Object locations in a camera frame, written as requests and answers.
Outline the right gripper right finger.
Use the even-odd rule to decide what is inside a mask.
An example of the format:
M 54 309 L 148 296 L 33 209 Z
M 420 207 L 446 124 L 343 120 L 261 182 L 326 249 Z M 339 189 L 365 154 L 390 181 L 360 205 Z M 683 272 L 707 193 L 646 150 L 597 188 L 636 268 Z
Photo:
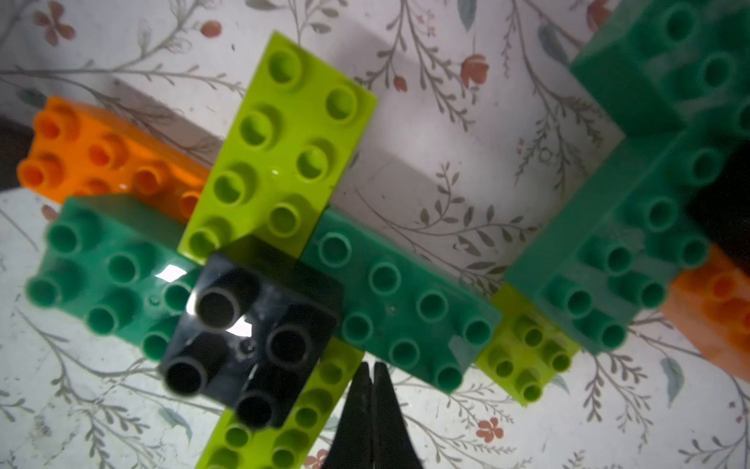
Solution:
M 372 386 L 374 468 L 422 469 L 408 435 L 388 367 L 375 363 Z

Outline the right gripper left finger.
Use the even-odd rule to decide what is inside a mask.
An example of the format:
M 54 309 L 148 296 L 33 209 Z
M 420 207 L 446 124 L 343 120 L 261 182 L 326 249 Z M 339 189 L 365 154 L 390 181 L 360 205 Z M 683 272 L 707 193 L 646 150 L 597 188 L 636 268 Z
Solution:
M 368 363 L 355 373 L 335 437 L 322 469 L 372 467 L 372 381 Z

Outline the dark green lego brick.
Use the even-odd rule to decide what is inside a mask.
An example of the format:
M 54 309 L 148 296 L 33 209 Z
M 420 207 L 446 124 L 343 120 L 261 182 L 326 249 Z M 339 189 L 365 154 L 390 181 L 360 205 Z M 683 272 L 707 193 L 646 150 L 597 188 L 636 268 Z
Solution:
M 746 140 L 703 127 L 625 138 L 505 275 L 587 352 L 621 347 L 638 312 L 658 308 L 707 236 L 686 207 Z
M 132 195 L 69 197 L 45 234 L 27 300 L 160 361 L 200 273 L 177 251 L 183 225 Z
M 624 1 L 570 70 L 628 136 L 749 136 L 746 1 Z
M 338 338 L 445 394 L 502 320 L 476 291 L 333 207 L 301 259 L 344 287 Z

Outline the black small lego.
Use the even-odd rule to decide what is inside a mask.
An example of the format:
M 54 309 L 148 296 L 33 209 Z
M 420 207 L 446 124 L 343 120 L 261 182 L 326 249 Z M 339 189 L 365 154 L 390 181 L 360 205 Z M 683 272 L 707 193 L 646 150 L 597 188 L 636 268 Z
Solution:
M 160 362 L 175 395 L 283 426 L 342 316 L 342 283 L 249 234 L 211 253 Z
M 687 205 L 689 218 L 749 275 L 749 143 L 727 161 L 720 177 Z

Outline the dark green lego brick top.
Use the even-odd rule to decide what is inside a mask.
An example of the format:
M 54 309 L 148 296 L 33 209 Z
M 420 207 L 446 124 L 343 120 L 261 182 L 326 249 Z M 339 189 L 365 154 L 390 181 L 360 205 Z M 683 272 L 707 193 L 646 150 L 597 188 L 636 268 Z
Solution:
M 621 347 L 638 312 L 658 308 L 707 236 L 686 207 L 746 140 L 703 127 L 625 138 L 505 275 L 587 352 Z

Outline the orange lego brick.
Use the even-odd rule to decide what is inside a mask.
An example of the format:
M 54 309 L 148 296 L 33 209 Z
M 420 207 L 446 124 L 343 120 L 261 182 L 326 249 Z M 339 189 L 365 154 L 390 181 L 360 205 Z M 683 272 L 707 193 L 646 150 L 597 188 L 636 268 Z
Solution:
M 749 277 L 718 246 L 672 281 L 660 311 L 704 359 L 749 380 Z
M 100 107 L 51 97 L 33 130 L 17 175 L 54 202 L 128 193 L 186 224 L 208 179 L 208 168 Z

